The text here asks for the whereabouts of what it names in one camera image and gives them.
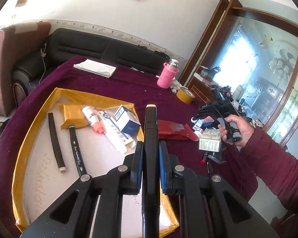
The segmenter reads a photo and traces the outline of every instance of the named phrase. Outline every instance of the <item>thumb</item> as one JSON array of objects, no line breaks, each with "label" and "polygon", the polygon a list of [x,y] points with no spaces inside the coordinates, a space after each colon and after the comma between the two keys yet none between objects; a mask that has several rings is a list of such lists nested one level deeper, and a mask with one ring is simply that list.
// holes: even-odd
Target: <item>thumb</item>
[{"label": "thumb", "polygon": [[230,114],[228,117],[225,118],[225,121],[238,123],[240,121],[240,118],[237,115]]}]

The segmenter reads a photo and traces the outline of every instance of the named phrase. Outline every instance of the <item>notebook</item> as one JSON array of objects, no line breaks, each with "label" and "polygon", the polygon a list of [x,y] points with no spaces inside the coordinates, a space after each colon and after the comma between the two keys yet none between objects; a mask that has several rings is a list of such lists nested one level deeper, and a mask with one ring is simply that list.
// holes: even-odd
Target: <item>notebook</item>
[{"label": "notebook", "polygon": [[83,71],[91,72],[100,76],[104,76],[106,78],[111,77],[114,71],[116,70],[116,67],[103,64],[100,62],[95,62],[89,59],[79,64],[74,64],[73,67]]}]

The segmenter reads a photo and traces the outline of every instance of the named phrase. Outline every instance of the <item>roll of tape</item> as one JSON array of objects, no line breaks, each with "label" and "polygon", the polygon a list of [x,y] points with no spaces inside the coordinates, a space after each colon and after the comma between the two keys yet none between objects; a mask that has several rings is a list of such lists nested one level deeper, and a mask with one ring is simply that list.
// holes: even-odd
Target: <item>roll of tape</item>
[{"label": "roll of tape", "polygon": [[177,92],[177,97],[186,104],[190,104],[195,98],[193,93],[185,87],[181,87],[179,89],[179,91]]}]

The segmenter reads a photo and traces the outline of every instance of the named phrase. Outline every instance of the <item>brown chair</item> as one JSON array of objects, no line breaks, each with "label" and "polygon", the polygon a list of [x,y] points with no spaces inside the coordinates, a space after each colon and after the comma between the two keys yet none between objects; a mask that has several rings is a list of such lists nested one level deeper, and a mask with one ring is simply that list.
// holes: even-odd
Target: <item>brown chair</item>
[{"label": "brown chair", "polygon": [[31,22],[0,30],[0,115],[7,116],[15,107],[11,77],[14,64],[31,52],[40,50],[50,28],[48,22]]}]

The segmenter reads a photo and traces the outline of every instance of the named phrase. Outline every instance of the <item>pink thermos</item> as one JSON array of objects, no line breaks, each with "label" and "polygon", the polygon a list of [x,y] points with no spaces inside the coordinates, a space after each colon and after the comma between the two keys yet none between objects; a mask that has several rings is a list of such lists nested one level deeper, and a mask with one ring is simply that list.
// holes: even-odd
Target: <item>pink thermos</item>
[{"label": "pink thermos", "polygon": [[169,88],[174,76],[179,71],[178,69],[178,61],[175,59],[171,59],[169,63],[164,63],[164,69],[158,79],[158,86],[161,88]]}]

